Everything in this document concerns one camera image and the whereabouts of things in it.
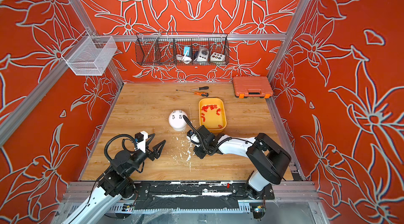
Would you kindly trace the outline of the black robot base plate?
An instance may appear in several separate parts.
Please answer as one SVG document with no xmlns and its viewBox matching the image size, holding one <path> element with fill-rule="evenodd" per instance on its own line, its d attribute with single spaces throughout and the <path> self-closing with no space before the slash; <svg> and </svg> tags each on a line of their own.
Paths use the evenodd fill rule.
<svg viewBox="0 0 404 224">
<path fill-rule="evenodd" d="M 272 185 L 260 192 L 245 181 L 142 181 L 127 200 L 135 210 L 250 212 L 274 200 Z"/>
</svg>

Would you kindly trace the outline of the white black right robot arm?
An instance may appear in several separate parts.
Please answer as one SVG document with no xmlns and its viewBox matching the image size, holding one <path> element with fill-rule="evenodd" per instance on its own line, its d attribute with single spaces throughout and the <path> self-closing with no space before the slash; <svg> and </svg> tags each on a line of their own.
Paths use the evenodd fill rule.
<svg viewBox="0 0 404 224">
<path fill-rule="evenodd" d="M 255 137 L 237 138 L 219 133 L 215 135 L 205 126 L 196 129 L 187 116 L 182 116 L 191 128 L 187 139 L 195 145 L 194 153 L 204 159 L 206 156 L 237 155 L 248 158 L 256 168 L 247 179 L 242 193 L 249 198 L 262 197 L 265 187 L 279 185 L 291 162 L 291 155 L 265 133 Z"/>
</svg>

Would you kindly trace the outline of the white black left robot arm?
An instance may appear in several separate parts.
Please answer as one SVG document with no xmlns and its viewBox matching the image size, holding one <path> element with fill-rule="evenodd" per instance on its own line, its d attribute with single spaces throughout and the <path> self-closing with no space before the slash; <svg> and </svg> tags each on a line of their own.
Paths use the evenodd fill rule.
<svg viewBox="0 0 404 224">
<path fill-rule="evenodd" d="M 95 224 L 118 201 L 137 197 L 131 175 L 142 173 L 147 159 L 158 159 L 166 144 L 163 140 L 149 149 L 154 137 L 154 133 L 142 131 L 134 136 L 119 134 L 111 138 L 104 147 L 108 168 L 96 179 L 88 198 L 63 223 Z"/>
</svg>

